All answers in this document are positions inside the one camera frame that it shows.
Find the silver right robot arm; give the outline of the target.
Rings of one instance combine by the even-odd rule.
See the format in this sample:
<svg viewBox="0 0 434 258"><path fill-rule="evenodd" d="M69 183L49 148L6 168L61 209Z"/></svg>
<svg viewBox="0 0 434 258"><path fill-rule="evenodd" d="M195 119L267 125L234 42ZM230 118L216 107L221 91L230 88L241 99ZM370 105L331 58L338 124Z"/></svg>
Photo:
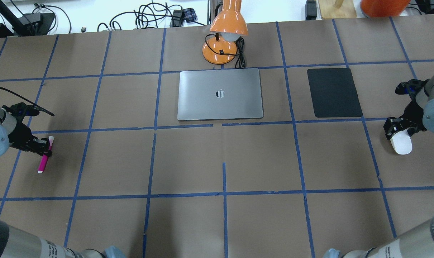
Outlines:
<svg viewBox="0 0 434 258"><path fill-rule="evenodd" d="M376 157L380 175L387 175L392 183L421 182L434 180L434 143L421 142L421 148L412 150L411 136L419 131L434 133L434 75L429 80L418 81L416 92L411 93L411 102L398 119L388 118L384 124L387 140L381 140ZM371 236L371 242L360 249L344 252L330 249L325 258L434 258L434 216L405 232L397 232L389 238L382 227L382 212L387 213L387 222L401 225L402 218L424 215L422 207L434 207L434 186L395 187L383 189L385 200L392 200L393 211L386 206L368 200L351 206L352 212L360 212L359 222L364 229L350 230L350 239Z"/></svg>

